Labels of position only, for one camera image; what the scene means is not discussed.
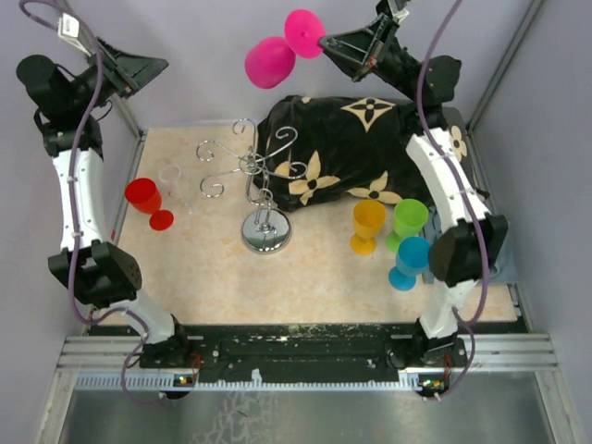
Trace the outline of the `orange wine glass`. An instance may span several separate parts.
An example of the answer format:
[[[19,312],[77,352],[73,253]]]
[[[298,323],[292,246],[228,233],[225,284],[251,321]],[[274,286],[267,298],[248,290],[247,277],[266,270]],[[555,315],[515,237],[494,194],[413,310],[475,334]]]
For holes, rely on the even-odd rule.
[[[376,236],[383,228],[387,217],[385,206],[375,200],[362,200],[352,211],[354,234],[350,246],[354,253],[371,254],[376,249]]]

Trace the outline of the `pink wine glass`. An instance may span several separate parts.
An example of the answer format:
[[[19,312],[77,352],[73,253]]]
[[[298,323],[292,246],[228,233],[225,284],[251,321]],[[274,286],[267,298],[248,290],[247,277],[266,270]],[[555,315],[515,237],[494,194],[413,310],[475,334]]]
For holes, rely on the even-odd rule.
[[[255,87],[269,90],[293,71],[296,59],[319,57],[320,40],[327,35],[321,19],[308,9],[291,11],[282,36],[270,36],[256,44],[245,56],[244,70]]]

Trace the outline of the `blue wine glass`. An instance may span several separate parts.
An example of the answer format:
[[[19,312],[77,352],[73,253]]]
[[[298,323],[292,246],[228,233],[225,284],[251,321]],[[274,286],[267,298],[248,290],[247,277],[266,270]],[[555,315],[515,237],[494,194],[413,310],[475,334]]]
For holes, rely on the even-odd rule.
[[[388,272],[388,282],[399,291],[411,290],[417,277],[429,266],[431,244],[422,237],[404,239],[397,251],[395,266]]]

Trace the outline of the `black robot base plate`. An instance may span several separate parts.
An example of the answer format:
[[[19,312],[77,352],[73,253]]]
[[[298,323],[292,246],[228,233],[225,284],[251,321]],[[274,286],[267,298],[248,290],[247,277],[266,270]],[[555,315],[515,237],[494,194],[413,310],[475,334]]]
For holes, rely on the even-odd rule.
[[[144,346],[140,366],[187,368],[200,381],[265,383],[396,382],[400,370],[460,369],[468,358],[456,334],[428,339],[413,324],[287,324],[177,327]]]

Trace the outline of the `green wine glass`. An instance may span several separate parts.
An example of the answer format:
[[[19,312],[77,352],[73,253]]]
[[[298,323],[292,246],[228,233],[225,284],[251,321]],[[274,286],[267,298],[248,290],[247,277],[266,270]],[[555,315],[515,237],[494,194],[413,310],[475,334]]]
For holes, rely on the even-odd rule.
[[[429,217],[427,207],[415,199],[403,199],[393,211],[392,231],[385,239],[388,250],[396,253],[403,240],[417,235]]]

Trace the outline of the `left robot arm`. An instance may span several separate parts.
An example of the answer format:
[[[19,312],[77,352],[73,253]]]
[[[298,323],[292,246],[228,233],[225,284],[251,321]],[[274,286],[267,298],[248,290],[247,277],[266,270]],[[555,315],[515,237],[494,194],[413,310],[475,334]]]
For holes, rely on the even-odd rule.
[[[148,344],[180,367],[192,356],[191,343],[179,336],[174,315],[142,288],[136,259],[111,240],[102,193],[103,141],[91,112],[116,94],[129,98],[168,65],[98,42],[99,55],[80,75],[68,79],[45,55],[30,55],[17,67],[18,80],[37,109],[33,121],[43,136],[59,180],[62,201],[60,252],[49,257],[50,273],[68,289],[74,307],[88,305],[107,315],[121,313]]]

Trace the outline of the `clear wine glass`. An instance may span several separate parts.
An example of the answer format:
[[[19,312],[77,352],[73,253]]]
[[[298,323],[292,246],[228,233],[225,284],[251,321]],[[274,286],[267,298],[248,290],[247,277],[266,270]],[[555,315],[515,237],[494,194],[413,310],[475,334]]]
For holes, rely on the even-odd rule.
[[[182,184],[180,167],[177,165],[165,165],[159,170],[158,177],[161,183],[165,186],[170,198],[181,204],[188,214],[194,215],[194,206]]]

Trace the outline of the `red wine glass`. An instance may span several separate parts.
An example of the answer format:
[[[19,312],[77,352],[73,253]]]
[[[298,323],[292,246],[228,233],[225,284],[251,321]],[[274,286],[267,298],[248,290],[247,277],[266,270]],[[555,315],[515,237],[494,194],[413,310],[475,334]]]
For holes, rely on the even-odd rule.
[[[162,208],[162,196],[155,182],[149,178],[137,178],[125,189],[125,198],[140,213],[148,215],[153,230],[163,231],[171,228],[174,215]]]

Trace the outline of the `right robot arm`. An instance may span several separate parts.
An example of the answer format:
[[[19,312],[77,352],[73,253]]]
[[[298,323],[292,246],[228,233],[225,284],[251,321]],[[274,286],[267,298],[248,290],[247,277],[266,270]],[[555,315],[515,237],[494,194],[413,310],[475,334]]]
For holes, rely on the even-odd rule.
[[[405,8],[382,5],[365,27],[317,40],[323,53],[348,77],[372,73],[413,100],[419,130],[405,151],[418,167],[436,206],[441,234],[429,251],[434,277],[429,303],[417,319],[409,357],[431,366],[453,353],[459,329],[480,319],[495,264],[508,232],[508,221],[480,200],[454,153],[448,132],[437,122],[452,100],[462,63],[434,50],[447,25],[441,23],[422,60],[397,39]]]

